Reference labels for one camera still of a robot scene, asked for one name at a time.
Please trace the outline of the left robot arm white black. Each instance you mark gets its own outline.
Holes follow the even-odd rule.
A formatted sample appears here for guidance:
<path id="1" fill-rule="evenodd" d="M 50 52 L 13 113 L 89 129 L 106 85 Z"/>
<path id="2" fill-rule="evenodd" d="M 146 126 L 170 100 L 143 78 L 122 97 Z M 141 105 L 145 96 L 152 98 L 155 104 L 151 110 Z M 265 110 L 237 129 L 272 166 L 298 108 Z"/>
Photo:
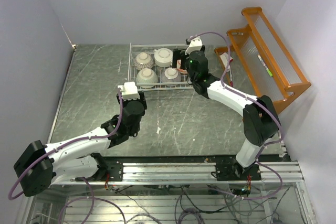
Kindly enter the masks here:
<path id="1" fill-rule="evenodd" d="M 16 198 L 13 192 L 18 185 L 22 188 L 19 196 L 31 197 L 52 184 L 71 179 L 104 179 L 109 166 L 100 153 L 124 143 L 130 137 L 137 137 L 147 109 L 142 91 L 133 99 L 124 99 L 122 91 L 119 91 L 117 101 L 120 105 L 119 114 L 86 134 L 46 145 L 40 140 L 30 143 L 14 164 L 18 179 L 8 198 Z"/>

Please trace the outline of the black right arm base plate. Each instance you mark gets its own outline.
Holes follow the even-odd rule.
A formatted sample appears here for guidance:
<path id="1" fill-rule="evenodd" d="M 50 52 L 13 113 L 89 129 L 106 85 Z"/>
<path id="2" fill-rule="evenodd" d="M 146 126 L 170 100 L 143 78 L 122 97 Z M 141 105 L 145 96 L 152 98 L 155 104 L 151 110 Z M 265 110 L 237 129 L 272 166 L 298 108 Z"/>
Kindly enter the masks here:
<path id="1" fill-rule="evenodd" d="M 215 171 L 211 172 L 211 175 L 216 178 L 217 181 L 243 181 L 248 178 L 252 181 L 261 180 L 258 165 L 252 164 L 247 168 L 243 168 L 237 162 L 216 163 Z"/>

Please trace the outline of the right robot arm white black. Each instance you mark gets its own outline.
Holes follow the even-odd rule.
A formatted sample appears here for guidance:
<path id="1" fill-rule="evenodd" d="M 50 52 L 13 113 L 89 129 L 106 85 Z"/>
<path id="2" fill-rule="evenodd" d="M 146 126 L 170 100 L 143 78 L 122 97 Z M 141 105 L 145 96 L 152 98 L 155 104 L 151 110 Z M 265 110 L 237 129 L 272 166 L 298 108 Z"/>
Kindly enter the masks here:
<path id="1" fill-rule="evenodd" d="M 236 155 L 236 163 L 231 167 L 236 179 L 244 179 L 250 173 L 250 166 L 260 155 L 265 142 L 279 131 L 279 118 L 270 97 L 247 95 L 221 82 L 208 69 L 208 60 L 203 50 L 192 51 L 174 49 L 172 67 L 187 71 L 196 93 L 222 103 L 233 109 L 243 118 L 245 141 Z"/>

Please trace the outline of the white wire dish rack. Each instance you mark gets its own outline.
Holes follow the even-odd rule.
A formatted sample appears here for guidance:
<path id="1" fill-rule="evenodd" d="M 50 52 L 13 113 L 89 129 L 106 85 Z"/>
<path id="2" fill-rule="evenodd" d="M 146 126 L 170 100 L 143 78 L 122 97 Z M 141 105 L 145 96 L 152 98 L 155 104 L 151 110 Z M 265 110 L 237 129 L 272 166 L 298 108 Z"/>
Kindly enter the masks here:
<path id="1" fill-rule="evenodd" d="M 186 50 L 188 48 L 188 45 L 184 45 L 184 44 L 133 45 L 131 44 L 130 49 L 129 49 L 129 66 L 128 66 L 128 81 L 129 82 L 135 82 L 136 84 L 136 76 L 140 71 L 140 70 L 137 70 L 134 66 L 135 56 L 141 52 L 146 52 L 154 60 L 154 49 L 160 49 L 160 48 L 168 48 L 172 51 L 174 49 Z M 139 85 L 136 84 L 138 90 L 139 91 L 154 91 L 154 90 L 158 91 L 158 90 L 179 90 L 179 89 L 191 89 L 192 88 L 192 86 L 188 83 L 190 79 L 187 75 L 187 72 L 183 69 L 178 69 L 178 68 L 175 68 L 175 69 L 178 70 L 181 74 L 182 80 L 180 82 L 174 83 L 172 85 L 170 85 L 169 83 L 162 83 L 161 74 L 167 68 L 157 66 L 154 61 L 154 66 L 151 69 L 154 70 L 154 72 L 157 74 L 158 83 L 153 88 L 150 88 L 150 89 L 141 88 Z"/>

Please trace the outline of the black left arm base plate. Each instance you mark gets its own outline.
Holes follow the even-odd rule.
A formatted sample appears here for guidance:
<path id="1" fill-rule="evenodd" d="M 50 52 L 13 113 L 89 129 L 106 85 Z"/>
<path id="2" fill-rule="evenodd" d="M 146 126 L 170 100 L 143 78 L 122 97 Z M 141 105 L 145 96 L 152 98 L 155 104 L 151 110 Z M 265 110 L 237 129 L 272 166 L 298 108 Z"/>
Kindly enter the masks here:
<path id="1" fill-rule="evenodd" d="M 123 165 L 119 161 L 106 162 L 100 160 L 97 169 L 91 176 L 80 177 L 84 177 L 89 182 L 121 182 L 123 179 Z"/>

